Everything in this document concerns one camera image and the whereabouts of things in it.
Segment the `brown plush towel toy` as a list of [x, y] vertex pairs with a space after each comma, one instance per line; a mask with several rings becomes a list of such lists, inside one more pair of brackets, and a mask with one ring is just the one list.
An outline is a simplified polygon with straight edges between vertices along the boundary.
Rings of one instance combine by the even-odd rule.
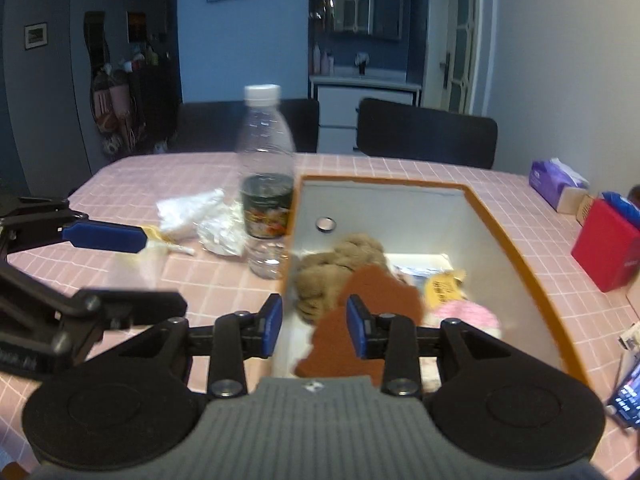
[[316, 324], [333, 311], [352, 274], [365, 266], [388, 271], [383, 245], [364, 233], [345, 237], [328, 252], [303, 256], [293, 278], [300, 317]]

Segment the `yellow cloth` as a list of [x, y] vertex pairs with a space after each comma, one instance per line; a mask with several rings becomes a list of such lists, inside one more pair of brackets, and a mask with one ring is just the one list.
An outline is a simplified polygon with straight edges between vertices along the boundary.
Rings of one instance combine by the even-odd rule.
[[146, 238], [148, 239], [148, 246], [150, 247], [164, 248], [168, 252], [187, 255], [190, 257], [195, 255], [195, 250], [193, 248], [178, 244], [171, 237], [160, 232], [160, 229], [157, 226], [142, 226], [141, 229], [146, 235]]

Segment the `orange rimmed storage box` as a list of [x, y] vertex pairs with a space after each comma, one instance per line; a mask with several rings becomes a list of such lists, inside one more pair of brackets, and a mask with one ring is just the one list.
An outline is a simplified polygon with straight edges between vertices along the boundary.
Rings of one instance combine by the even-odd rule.
[[411, 284], [424, 286], [439, 271], [463, 272], [463, 292], [498, 318], [505, 342], [582, 382], [588, 379], [540, 279], [469, 185], [311, 174], [295, 196], [273, 376], [293, 377], [311, 348], [314, 329], [296, 311], [300, 260], [352, 234], [378, 240], [392, 273]]

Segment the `white plastic bag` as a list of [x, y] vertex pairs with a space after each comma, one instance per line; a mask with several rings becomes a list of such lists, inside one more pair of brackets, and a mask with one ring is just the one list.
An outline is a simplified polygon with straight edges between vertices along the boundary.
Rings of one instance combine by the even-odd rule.
[[224, 191], [165, 198], [156, 203], [160, 232], [172, 240], [188, 240], [196, 235], [198, 225], [224, 202]]

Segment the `clear plastic wrap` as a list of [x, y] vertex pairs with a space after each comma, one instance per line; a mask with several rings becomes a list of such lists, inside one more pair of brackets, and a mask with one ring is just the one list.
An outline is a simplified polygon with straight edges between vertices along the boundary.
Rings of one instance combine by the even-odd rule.
[[223, 257], [242, 257], [246, 244], [243, 209], [239, 202], [210, 206], [196, 226], [201, 245]]

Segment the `pink checkered tablecloth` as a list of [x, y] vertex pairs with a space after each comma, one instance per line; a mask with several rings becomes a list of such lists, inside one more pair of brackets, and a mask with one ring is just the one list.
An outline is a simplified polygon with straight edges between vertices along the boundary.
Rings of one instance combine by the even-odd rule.
[[[456, 182], [469, 185], [509, 234], [535, 271], [582, 360], [593, 390], [607, 398], [616, 381], [618, 335], [639, 315], [626, 292], [604, 294], [570, 256], [578, 234], [573, 217], [557, 214], [524, 176], [429, 162], [307, 154], [296, 157], [297, 174], [359, 176]], [[236, 173], [231, 153], [129, 157], [100, 170], [70, 198], [74, 209], [93, 219], [133, 224], [157, 223], [155, 203], [165, 197], [230, 190]], [[189, 320], [212, 324], [232, 310], [254, 310], [277, 283], [256, 278], [245, 263], [196, 248], [196, 256], [170, 255], [160, 289], [178, 290], [189, 305]], [[113, 254], [61, 244], [22, 252], [10, 261], [34, 278], [71, 295], [78, 287], [106, 287]], [[1, 449], [7, 462], [27, 470], [37, 465], [21, 427], [21, 411], [37, 384], [1, 374]], [[594, 456], [610, 479], [626, 479], [639, 468], [639, 441], [612, 422]]]

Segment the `brown bear-shaped sponge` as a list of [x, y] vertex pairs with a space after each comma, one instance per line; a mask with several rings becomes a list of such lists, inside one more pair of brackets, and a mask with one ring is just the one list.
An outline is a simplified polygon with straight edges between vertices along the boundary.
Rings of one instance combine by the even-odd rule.
[[349, 313], [348, 300], [360, 298], [368, 309], [368, 327], [375, 328], [379, 314], [400, 314], [422, 323], [424, 309], [418, 290], [407, 285], [379, 266], [364, 266], [338, 291], [334, 309], [320, 318], [311, 336], [309, 353], [294, 368], [299, 378], [337, 378], [367, 376], [372, 384], [382, 384], [384, 362], [364, 360], [357, 349], [363, 325]]

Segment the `clear plastic water bottle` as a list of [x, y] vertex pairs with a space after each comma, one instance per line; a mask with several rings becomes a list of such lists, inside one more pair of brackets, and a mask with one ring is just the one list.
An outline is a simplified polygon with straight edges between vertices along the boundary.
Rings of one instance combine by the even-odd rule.
[[265, 280], [281, 277], [295, 188], [295, 146], [280, 97], [276, 84], [244, 88], [246, 113], [236, 144], [247, 262]]

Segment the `purple tissue pack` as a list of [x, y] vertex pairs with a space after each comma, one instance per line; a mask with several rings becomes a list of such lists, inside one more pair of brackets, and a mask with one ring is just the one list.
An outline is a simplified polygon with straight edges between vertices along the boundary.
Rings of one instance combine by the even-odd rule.
[[534, 160], [528, 183], [558, 214], [576, 214], [590, 183], [558, 158]]

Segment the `red box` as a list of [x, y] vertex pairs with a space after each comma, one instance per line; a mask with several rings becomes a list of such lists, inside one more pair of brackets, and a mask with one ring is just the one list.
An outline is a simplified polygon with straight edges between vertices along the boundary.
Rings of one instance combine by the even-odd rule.
[[639, 270], [639, 208], [604, 192], [592, 203], [572, 256], [601, 292], [626, 286]]

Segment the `small framed picture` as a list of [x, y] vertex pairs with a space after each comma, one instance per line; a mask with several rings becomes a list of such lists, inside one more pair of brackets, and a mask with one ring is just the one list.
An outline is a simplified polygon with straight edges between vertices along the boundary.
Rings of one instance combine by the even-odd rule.
[[48, 43], [48, 24], [46, 22], [26, 25], [24, 27], [25, 50], [47, 47]]

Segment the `pink white crocheted pad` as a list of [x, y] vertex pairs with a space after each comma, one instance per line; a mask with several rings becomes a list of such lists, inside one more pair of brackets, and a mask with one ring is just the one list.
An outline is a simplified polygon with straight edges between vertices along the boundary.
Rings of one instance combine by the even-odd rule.
[[490, 336], [502, 338], [498, 316], [491, 310], [469, 300], [451, 300], [446, 304], [441, 304], [435, 310], [428, 312], [423, 321], [427, 326], [438, 327], [446, 318], [458, 318]]

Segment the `white glass-pane door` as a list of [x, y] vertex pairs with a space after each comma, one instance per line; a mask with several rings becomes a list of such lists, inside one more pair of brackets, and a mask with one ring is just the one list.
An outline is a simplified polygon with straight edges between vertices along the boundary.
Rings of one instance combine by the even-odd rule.
[[485, 113], [493, 17], [494, 0], [447, 0], [442, 106], [450, 112]]

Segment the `right black chair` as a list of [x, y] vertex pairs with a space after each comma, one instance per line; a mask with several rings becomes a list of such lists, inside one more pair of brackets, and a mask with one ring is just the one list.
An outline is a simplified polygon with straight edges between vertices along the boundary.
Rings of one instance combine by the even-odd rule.
[[490, 169], [497, 142], [488, 117], [371, 98], [358, 106], [357, 148], [368, 156]]

